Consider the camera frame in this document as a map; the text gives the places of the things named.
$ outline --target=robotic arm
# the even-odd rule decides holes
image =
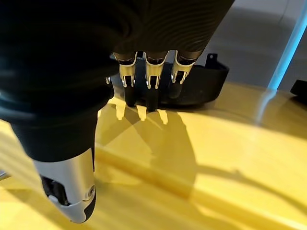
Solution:
[[[0,119],[11,123],[67,218],[82,223],[94,210],[94,134],[97,111],[114,95],[110,76],[119,71],[125,95],[133,94],[136,53],[144,51],[146,76],[138,77],[152,95],[147,110],[155,110],[168,51],[176,50],[172,91],[233,1],[0,3]],[[135,105],[134,97],[126,102]]]

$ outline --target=blue light strip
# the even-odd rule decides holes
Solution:
[[[288,66],[294,56],[297,46],[302,39],[306,27],[307,27],[307,0],[304,3],[302,13],[297,19],[297,22],[292,31],[288,44],[284,49],[283,55],[280,58],[277,68],[268,85],[269,89],[272,90],[278,89],[280,83],[282,82],[283,76],[285,75]]]

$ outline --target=yellow wooden surface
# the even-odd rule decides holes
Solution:
[[[290,97],[226,84],[206,108],[149,114],[113,98],[99,114],[97,203],[82,225],[38,195],[1,121],[0,168],[14,178],[0,182],[0,228],[307,229],[307,109]]]

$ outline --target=silver metal part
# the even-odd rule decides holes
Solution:
[[[110,82],[111,82],[111,77],[106,77],[106,83],[110,84]]]
[[[184,80],[186,79],[186,77],[189,75],[193,65],[195,64],[195,62],[189,64],[189,65],[182,65],[178,62],[178,51],[176,50],[176,55],[175,55],[175,60],[173,63],[173,68],[172,68],[172,82],[175,83],[176,82],[176,77],[178,76],[179,71],[183,72],[183,77],[180,81],[180,84],[182,84],[184,82]]]
[[[159,87],[159,83],[160,83],[160,78],[161,78],[161,73],[163,70],[163,65],[165,63],[166,60],[166,56],[164,57],[163,61],[159,64],[151,64],[148,61],[147,58],[147,54],[145,52],[145,60],[146,60],[146,84],[147,84],[147,88],[150,89],[151,88],[151,77],[152,76],[156,76],[156,83],[155,83],[155,89],[157,90]]]
[[[136,59],[137,59],[137,52],[134,55],[134,60],[133,60],[132,64],[130,64],[130,65],[119,64],[119,74],[120,74],[121,81],[123,82],[123,86],[125,88],[127,87],[126,77],[128,77],[128,76],[131,77],[131,87],[134,86]]]
[[[64,187],[69,205],[61,204],[54,195],[49,195],[49,200],[72,222],[83,223],[86,221],[89,216],[86,216],[84,210],[91,204],[95,196],[92,150],[88,149],[65,161],[33,161],[42,177],[60,183]]]

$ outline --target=black container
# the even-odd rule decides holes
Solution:
[[[145,78],[145,60],[138,59],[136,65],[136,81],[133,96],[135,97],[136,104],[145,105],[149,95]],[[157,94],[158,107],[200,106],[215,100],[221,92],[229,68],[218,62],[217,54],[208,54],[205,66],[193,66],[190,74],[182,84],[179,97],[175,99],[170,98],[171,72],[172,63],[165,63]],[[122,86],[119,74],[112,76],[112,82],[115,95],[124,98],[124,87]]]

